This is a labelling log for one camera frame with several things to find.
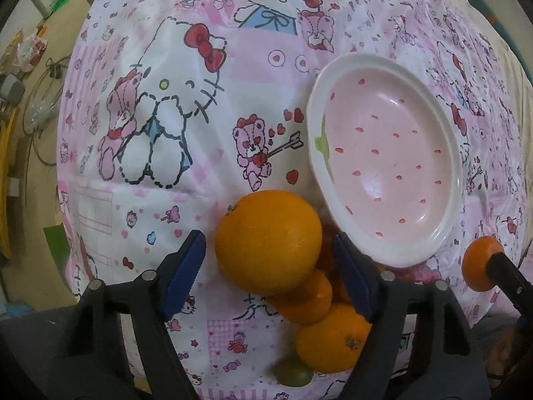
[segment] patterned fabric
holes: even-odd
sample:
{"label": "patterned fabric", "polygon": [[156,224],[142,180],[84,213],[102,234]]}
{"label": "patterned fabric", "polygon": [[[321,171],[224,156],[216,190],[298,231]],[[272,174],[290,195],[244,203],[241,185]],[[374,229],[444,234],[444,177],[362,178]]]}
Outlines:
{"label": "patterned fabric", "polygon": [[[327,216],[308,163],[305,105],[316,74],[348,52],[408,68],[454,125],[464,178],[456,225],[430,259],[396,272],[425,284],[444,279],[474,323],[498,291],[466,287],[462,254],[473,238],[495,235],[518,261],[526,192],[497,58],[452,4],[96,0],[82,27],[58,130],[71,244],[65,276],[78,296],[93,278],[132,280],[157,267],[190,230],[202,230],[206,260],[168,324],[201,398],[334,398],[349,374],[278,386],[272,366],[291,350],[294,326],[219,273],[212,241],[228,206],[251,191],[294,191]],[[124,335],[132,367],[142,371],[131,329]]]}

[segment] pink teddy bear print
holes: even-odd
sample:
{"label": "pink teddy bear print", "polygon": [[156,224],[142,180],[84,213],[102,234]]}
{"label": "pink teddy bear print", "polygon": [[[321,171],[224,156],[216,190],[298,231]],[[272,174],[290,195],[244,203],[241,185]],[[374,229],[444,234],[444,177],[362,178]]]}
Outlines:
{"label": "pink teddy bear print", "polygon": [[261,177],[269,177],[272,166],[268,162],[268,148],[265,139],[265,121],[252,114],[240,118],[233,130],[237,147],[237,163],[244,168],[243,178],[252,191],[257,191],[263,183]]}
{"label": "pink teddy bear print", "polygon": [[114,177],[115,157],[124,140],[137,129],[137,121],[133,114],[141,78],[142,73],[132,69],[125,77],[118,79],[107,98],[109,130],[98,144],[100,152],[98,171],[103,180],[111,180]]}

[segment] pink bowl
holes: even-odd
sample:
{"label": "pink bowl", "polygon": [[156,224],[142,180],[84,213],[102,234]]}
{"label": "pink bowl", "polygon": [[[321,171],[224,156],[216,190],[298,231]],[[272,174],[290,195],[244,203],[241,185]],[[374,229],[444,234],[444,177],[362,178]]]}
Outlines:
{"label": "pink bowl", "polygon": [[462,169],[422,82],[382,57],[342,56],[318,77],[307,126],[315,177],[359,250],[397,268],[438,250],[460,209]]}

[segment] metal bolt head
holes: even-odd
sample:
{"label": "metal bolt head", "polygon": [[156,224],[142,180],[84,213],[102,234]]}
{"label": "metal bolt head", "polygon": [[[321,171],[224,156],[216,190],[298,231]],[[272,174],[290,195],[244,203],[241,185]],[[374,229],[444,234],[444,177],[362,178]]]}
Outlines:
{"label": "metal bolt head", "polygon": [[379,276],[385,281],[394,281],[394,279],[396,278],[394,272],[391,271],[383,271],[381,272],[381,274],[379,274]]}
{"label": "metal bolt head", "polygon": [[155,272],[153,269],[144,271],[141,274],[141,278],[143,280],[145,280],[145,281],[152,281],[152,280],[156,279],[156,277],[157,277],[157,272]]}
{"label": "metal bolt head", "polygon": [[448,285],[445,281],[442,281],[441,279],[435,281],[435,287],[439,290],[442,290],[443,292],[448,289]]}
{"label": "metal bolt head", "polygon": [[92,280],[90,283],[89,283],[89,288],[91,290],[98,290],[100,288],[100,286],[102,285],[102,282],[101,280],[99,279],[94,279]]}

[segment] white bowl rim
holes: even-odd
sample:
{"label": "white bowl rim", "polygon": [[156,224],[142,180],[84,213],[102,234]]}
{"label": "white bowl rim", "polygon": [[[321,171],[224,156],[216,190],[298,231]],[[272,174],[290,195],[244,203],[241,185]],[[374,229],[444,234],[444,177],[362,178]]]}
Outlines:
{"label": "white bowl rim", "polygon": [[[315,147],[315,139],[322,134],[322,118],[325,103],[337,79],[345,73],[358,69],[379,69],[399,77],[415,89],[428,104],[428,109],[436,117],[446,140],[446,150],[450,155],[451,179],[449,198],[441,222],[431,235],[422,240],[398,247],[387,243],[386,239],[370,236],[358,227],[357,222],[347,212],[337,197],[323,154]],[[462,206],[463,169],[457,139],[453,127],[446,117],[436,97],[409,70],[388,58],[366,53],[349,53],[335,58],[320,72],[307,102],[307,142],[313,174],[318,182],[332,219],[351,239],[354,245],[375,262],[394,268],[406,268],[419,264],[439,250],[447,238]]]}

